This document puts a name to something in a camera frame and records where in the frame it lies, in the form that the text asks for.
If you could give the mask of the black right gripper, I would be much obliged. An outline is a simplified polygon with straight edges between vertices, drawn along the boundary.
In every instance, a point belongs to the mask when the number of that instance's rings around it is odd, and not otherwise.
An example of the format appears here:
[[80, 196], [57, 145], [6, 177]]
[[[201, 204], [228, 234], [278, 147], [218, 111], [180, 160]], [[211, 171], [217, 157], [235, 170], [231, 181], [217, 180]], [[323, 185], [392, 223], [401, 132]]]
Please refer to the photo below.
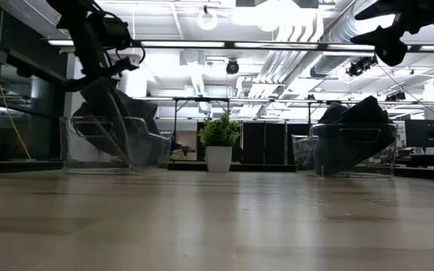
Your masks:
[[422, 27], [434, 25], [434, 0], [377, 0], [356, 14], [354, 19], [368, 20], [398, 12], [397, 26], [378, 26], [371, 32], [352, 37], [350, 42], [373, 46], [374, 53], [388, 66], [400, 64], [408, 51], [400, 38], [404, 32], [416, 34]]

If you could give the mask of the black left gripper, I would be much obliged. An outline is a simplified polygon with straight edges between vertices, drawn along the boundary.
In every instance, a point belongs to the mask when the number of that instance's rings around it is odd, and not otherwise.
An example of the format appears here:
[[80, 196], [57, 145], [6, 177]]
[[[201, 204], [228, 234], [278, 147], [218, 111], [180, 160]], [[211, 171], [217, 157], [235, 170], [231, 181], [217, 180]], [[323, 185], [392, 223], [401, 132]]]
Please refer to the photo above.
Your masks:
[[138, 63], [134, 64], [129, 58], [123, 58], [108, 67], [105, 72], [101, 72], [106, 67], [106, 60], [102, 44], [93, 27], [88, 22], [77, 22], [69, 28], [69, 33], [74, 42], [75, 55], [79, 58], [83, 74], [86, 76], [68, 80], [65, 86], [67, 93], [78, 92], [93, 83], [105, 83], [107, 86], [113, 87], [112, 75], [124, 70], [138, 69]]

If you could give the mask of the black spotlight cluster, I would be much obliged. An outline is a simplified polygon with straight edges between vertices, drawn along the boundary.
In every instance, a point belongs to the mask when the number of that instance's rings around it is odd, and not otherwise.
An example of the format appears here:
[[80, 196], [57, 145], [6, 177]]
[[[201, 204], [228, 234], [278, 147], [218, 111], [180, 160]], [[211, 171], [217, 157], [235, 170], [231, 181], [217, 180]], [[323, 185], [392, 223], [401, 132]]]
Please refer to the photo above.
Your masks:
[[386, 96], [385, 101], [386, 102], [400, 102], [406, 100], [406, 95], [404, 91], [397, 91], [394, 93], [391, 93]]
[[377, 65], [376, 56], [364, 56], [351, 62], [350, 67], [346, 69], [346, 74], [350, 77], [358, 77], [374, 65]]

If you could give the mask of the clear plastic bin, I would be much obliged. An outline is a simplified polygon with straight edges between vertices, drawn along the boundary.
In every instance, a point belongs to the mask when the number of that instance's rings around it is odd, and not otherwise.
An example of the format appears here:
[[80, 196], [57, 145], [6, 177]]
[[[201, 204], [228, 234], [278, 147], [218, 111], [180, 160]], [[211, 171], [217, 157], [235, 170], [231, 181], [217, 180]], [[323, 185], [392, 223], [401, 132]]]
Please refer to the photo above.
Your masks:
[[[150, 134], [143, 119], [137, 117], [122, 118], [127, 133], [143, 131]], [[143, 171], [134, 169], [130, 163], [126, 163], [120, 157], [112, 156], [94, 147], [75, 130], [74, 123], [77, 121], [73, 120], [73, 117], [60, 119], [61, 159], [65, 172], [86, 175], [138, 175], [166, 169], [156, 168]], [[169, 138], [172, 143], [171, 135], [170, 132], [160, 132], [159, 134], [159, 136]]]
[[392, 178], [398, 126], [394, 123], [321, 123], [294, 135], [295, 166], [319, 178]]

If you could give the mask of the black computer monitor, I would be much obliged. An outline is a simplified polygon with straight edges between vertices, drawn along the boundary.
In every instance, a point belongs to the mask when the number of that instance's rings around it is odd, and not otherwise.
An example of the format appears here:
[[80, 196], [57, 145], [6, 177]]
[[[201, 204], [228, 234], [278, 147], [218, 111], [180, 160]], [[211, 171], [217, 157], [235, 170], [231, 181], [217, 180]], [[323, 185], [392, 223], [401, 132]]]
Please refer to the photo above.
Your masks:
[[434, 120], [406, 120], [407, 147], [434, 148]]

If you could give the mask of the green plant in white pot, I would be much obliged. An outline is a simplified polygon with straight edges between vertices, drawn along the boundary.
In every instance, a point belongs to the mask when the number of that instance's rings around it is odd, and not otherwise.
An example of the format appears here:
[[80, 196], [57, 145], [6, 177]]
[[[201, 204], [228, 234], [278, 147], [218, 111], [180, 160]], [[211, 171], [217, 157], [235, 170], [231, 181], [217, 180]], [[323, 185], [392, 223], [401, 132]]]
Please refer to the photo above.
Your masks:
[[239, 128], [240, 123], [231, 120], [228, 111], [220, 118], [205, 119], [198, 135], [205, 148], [208, 172], [229, 172], [233, 146], [240, 136]]

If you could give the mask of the black cabinet row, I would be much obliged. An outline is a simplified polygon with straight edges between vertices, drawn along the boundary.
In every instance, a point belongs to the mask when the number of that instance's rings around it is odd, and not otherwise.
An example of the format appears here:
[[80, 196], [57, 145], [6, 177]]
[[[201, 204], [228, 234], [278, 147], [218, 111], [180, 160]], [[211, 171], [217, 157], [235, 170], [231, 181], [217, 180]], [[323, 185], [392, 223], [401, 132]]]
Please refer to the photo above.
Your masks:
[[293, 136], [307, 136], [305, 123], [205, 120], [197, 124], [197, 160], [210, 145], [232, 147], [231, 161], [252, 165], [293, 165]]

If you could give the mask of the silver ventilation duct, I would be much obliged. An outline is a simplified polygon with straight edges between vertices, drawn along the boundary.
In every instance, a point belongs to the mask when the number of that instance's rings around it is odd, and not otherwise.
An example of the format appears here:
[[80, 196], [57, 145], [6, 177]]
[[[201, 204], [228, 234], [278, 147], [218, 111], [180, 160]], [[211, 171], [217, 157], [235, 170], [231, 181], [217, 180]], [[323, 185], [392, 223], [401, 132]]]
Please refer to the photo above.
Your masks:
[[[324, 42], [328, 43], [350, 43], [354, 36], [374, 31], [378, 26], [386, 28], [391, 26], [394, 15], [385, 15], [367, 20], [356, 20], [354, 17], [377, 0], [355, 0], [351, 7], [344, 12], [344, 15], [324, 34]], [[332, 56], [329, 52], [319, 52], [317, 62], [310, 69], [312, 77], [324, 78], [330, 75], [338, 66], [345, 63], [350, 56]]]

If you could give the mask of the overhead frame light bar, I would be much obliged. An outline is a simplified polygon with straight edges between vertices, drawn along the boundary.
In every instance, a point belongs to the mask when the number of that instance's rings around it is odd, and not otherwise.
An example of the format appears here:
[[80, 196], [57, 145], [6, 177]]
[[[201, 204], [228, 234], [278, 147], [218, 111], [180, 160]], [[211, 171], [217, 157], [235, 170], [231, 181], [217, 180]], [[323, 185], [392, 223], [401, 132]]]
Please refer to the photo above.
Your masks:
[[[48, 39], [49, 45], [74, 47], [71, 40]], [[271, 42], [271, 41], [188, 41], [188, 40], [144, 40], [136, 41], [131, 47], [151, 49], [226, 49], [226, 50], [303, 50], [335, 52], [372, 52], [374, 47], [359, 44], [337, 44], [324, 42]], [[434, 53], [434, 44], [409, 44], [407, 52]]]

